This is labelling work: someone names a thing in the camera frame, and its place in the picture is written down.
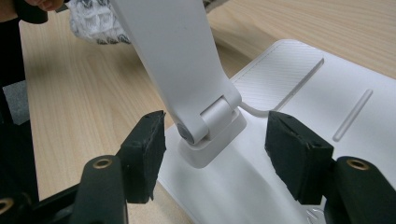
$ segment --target black clamp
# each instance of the black clamp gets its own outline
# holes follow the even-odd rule
[[[333,146],[296,118],[271,111],[265,150],[300,204],[326,198],[328,224],[395,224],[396,191],[370,162],[332,159]]]
[[[86,163],[79,184],[39,203],[24,193],[0,199],[0,223],[127,223],[126,203],[146,203],[166,150],[164,113],[144,116],[115,156]]]

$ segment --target brass insert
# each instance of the brass insert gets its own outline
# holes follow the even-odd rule
[[[350,165],[351,167],[358,169],[358,170],[363,170],[366,171],[368,169],[370,169],[370,166],[367,165],[366,162],[364,161],[358,161],[358,160],[354,160],[354,159],[349,159],[346,161],[346,163],[348,165]]]
[[[14,205],[14,200],[12,198],[0,199],[0,215],[8,211]]]
[[[112,162],[113,161],[111,159],[101,159],[99,161],[96,161],[93,164],[93,168],[95,168],[95,169],[104,169],[107,166],[110,166]]]

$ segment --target white plastic part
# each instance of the white plastic part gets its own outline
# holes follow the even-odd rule
[[[177,149],[185,161],[194,168],[204,168],[212,162],[213,159],[215,159],[247,126],[247,122],[239,109],[233,111],[231,120],[232,121],[216,135],[216,141],[204,139],[197,145],[192,146],[183,139],[177,140]]]
[[[207,164],[219,153],[218,147],[223,149],[229,144],[223,140],[232,140],[235,131],[210,130],[218,126],[206,121],[221,123],[221,127],[234,127],[238,132],[245,126],[230,125],[233,120],[243,119],[233,117],[235,114],[241,116],[237,107],[242,98],[221,67],[202,1],[114,0],[111,4],[180,135],[188,142],[186,147],[193,151],[213,151],[202,153],[208,158],[198,162],[198,166]],[[203,119],[202,114],[216,106],[219,100],[229,108],[221,109],[223,114],[212,115],[222,120]],[[214,133],[227,136],[219,141]],[[214,150],[211,142],[216,141]]]
[[[353,109],[347,115],[346,119],[341,124],[340,128],[338,128],[337,132],[332,137],[332,140],[334,140],[335,142],[338,142],[341,140],[341,138],[344,136],[344,134],[349,129],[350,125],[355,120],[355,118],[359,115],[361,110],[364,108],[364,106],[366,105],[367,101],[370,99],[372,94],[373,94],[373,90],[366,90],[364,92],[364,94],[361,96],[359,101],[355,104]]]
[[[284,49],[286,54],[293,54],[295,47],[302,45],[298,41],[282,40],[271,49],[284,44],[289,45]],[[353,156],[367,160],[395,188],[396,80],[330,53],[321,53],[324,64],[280,111],[294,116],[332,144],[334,159]],[[266,63],[269,58],[264,56],[260,63]],[[288,61],[283,63],[293,63],[290,57],[285,58]],[[254,66],[260,64],[251,63],[247,68]],[[334,141],[334,134],[349,118],[357,102],[361,105],[359,113],[353,113],[356,116],[348,123],[343,136],[338,142]],[[247,120],[246,129],[204,169],[194,169],[182,160],[177,153],[180,136],[175,126],[169,128],[165,133],[167,151],[159,173],[161,184],[194,223],[326,223],[325,200],[321,205],[299,205],[276,175],[264,149],[267,119],[252,116],[245,110],[241,113]]]
[[[323,63],[321,50],[283,40],[238,72],[232,82],[242,95],[242,107],[250,114],[267,117],[270,110],[279,110]]]

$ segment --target black fabric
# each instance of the black fabric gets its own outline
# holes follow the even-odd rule
[[[28,194],[38,202],[35,154],[30,122],[0,124],[0,198],[14,193]]]
[[[2,87],[25,80],[20,19],[0,22],[0,84]]]
[[[11,111],[9,110],[7,97],[3,89],[0,90],[0,122],[1,123],[14,123]]]

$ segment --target white plastic base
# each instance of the white plastic base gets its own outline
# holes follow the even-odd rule
[[[293,44],[288,48],[295,51]],[[335,159],[370,161],[395,188],[396,80],[322,53],[324,64],[280,111],[332,144]],[[169,128],[161,184],[195,223],[325,223],[324,200],[322,205],[299,205],[276,175],[264,150],[267,119],[241,113],[246,129],[203,169],[192,168],[180,156],[177,128]]]

